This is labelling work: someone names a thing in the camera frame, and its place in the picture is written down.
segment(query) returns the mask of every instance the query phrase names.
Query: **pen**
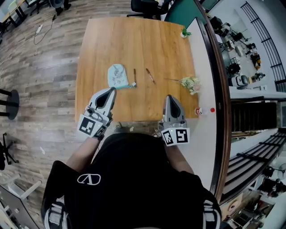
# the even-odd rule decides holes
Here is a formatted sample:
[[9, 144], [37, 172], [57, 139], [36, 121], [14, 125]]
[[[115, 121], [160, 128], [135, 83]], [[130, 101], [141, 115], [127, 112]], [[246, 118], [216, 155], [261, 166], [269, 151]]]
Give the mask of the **pen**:
[[148, 68], [146, 69], [146, 71], [148, 72], [148, 75], [150, 76], [150, 78], [151, 78], [151, 80], [153, 81], [153, 83], [156, 84], [155, 81], [154, 81], [154, 79], [153, 79], [153, 77], [151, 76], [151, 74], [150, 74]]

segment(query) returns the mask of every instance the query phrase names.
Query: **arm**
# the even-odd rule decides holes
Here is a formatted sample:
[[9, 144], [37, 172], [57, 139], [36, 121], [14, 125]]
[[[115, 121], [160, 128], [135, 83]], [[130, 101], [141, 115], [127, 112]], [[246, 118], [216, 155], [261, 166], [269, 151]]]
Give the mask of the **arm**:
[[164, 145], [167, 157], [169, 159], [170, 165], [177, 171], [186, 171], [190, 174], [194, 174], [192, 168], [184, 158], [183, 154], [180, 152], [177, 146]]
[[100, 141], [97, 138], [87, 138], [67, 161], [67, 166], [81, 172], [90, 165]]

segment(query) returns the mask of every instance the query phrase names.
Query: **black t-shirt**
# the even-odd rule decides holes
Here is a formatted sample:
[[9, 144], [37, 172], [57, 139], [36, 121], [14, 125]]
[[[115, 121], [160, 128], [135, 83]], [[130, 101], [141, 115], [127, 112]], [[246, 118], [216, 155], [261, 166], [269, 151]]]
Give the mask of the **black t-shirt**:
[[163, 143], [144, 134], [113, 134], [82, 173], [55, 161], [42, 218], [64, 195], [71, 228], [202, 228], [204, 202], [219, 211], [196, 175], [177, 172]]

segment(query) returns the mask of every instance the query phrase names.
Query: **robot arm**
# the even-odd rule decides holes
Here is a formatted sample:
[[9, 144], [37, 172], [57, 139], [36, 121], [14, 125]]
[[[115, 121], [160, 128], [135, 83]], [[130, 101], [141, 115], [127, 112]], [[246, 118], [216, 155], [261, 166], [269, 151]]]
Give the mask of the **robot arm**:
[[95, 93], [80, 115], [77, 129], [89, 137], [102, 139], [112, 121], [111, 110], [116, 98], [116, 89], [107, 88]]
[[159, 125], [166, 146], [189, 143], [184, 108], [172, 95], [167, 95], [165, 99], [162, 121]]

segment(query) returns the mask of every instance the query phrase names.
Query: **wooden table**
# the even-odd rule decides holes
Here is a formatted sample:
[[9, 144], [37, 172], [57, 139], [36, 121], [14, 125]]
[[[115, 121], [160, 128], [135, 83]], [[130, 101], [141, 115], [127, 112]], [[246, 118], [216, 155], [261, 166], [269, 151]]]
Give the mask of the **wooden table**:
[[17, 24], [15, 23], [15, 21], [11, 18], [11, 15], [16, 12], [19, 16], [19, 18], [21, 19], [21, 21], [24, 21], [25, 18], [27, 17], [23, 10], [21, 9], [21, 5], [23, 2], [26, 2], [27, 3], [27, 0], [20, 0], [18, 3], [17, 3], [17, 7], [12, 11], [12, 12], [8, 12], [5, 17], [2, 19], [2, 23], [4, 23], [5, 21], [7, 21], [8, 19], [10, 19], [10, 21], [12, 22], [12, 24], [17, 27]]
[[107, 70], [112, 64], [124, 65], [129, 84], [134, 82], [135, 68], [137, 80], [137, 88], [117, 90], [112, 110], [115, 121], [160, 120], [168, 94], [181, 102], [187, 118], [196, 118], [197, 95], [191, 96], [180, 83], [165, 79], [180, 80], [194, 74], [189, 41], [180, 37], [182, 28], [142, 18], [90, 19], [77, 70], [76, 121], [91, 96], [109, 87]]

